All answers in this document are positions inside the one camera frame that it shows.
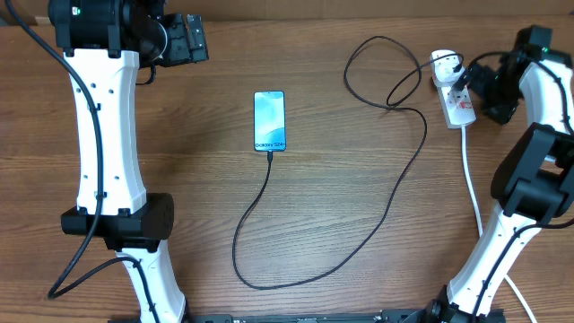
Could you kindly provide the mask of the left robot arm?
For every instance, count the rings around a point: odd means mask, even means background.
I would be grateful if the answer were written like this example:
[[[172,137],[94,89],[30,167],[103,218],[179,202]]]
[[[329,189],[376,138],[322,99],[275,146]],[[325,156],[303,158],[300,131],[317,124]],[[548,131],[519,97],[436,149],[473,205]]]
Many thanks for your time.
[[[98,237],[129,274],[142,322],[188,322],[168,239],[174,201],[146,190],[138,162],[138,72],[208,59],[202,18],[165,13],[161,1],[63,0],[48,5],[57,45],[71,68],[80,146],[76,204],[62,230]]]

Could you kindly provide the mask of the white power strip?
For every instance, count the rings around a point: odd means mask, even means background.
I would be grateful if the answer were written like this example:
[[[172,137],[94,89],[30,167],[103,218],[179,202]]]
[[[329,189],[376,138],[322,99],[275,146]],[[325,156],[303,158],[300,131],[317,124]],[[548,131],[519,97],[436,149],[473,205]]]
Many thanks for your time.
[[[437,90],[449,129],[467,127],[475,122],[474,107],[466,87],[461,91],[455,91],[452,86],[438,87]]]

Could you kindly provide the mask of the brown cardboard backdrop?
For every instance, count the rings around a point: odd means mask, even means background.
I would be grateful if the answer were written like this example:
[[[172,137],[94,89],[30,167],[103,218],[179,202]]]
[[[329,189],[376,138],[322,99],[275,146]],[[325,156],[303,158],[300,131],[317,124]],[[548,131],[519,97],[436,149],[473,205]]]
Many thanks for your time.
[[[207,21],[565,15],[573,0],[170,0],[166,13]]]

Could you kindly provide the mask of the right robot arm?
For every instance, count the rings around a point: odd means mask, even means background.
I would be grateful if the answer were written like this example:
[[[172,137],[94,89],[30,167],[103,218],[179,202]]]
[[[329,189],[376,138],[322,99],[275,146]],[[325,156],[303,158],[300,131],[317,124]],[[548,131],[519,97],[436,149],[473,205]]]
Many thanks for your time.
[[[570,54],[551,48],[552,30],[532,25],[517,33],[513,49],[499,51],[493,70],[473,59],[467,67],[452,50],[430,55],[432,79],[448,127],[475,119],[469,94],[483,114],[504,125],[520,102],[528,128],[496,169],[494,210],[469,259],[439,296],[410,322],[501,322],[491,310],[500,284],[526,244],[573,203],[573,99]]]

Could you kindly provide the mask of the blue screen smartphone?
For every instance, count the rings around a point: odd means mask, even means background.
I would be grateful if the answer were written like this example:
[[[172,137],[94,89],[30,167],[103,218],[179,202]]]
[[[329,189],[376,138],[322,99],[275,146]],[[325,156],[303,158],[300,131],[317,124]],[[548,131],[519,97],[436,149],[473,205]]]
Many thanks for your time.
[[[254,148],[282,152],[287,148],[283,91],[254,93]]]

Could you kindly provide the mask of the white USB wall charger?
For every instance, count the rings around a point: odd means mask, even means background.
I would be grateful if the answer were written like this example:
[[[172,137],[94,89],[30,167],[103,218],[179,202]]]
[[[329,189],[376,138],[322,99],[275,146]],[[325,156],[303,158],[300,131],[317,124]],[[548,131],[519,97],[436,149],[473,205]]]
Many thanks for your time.
[[[465,71],[464,57],[450,49],[438,49],[430,54],[430,68],[437,87],[452,86]]]

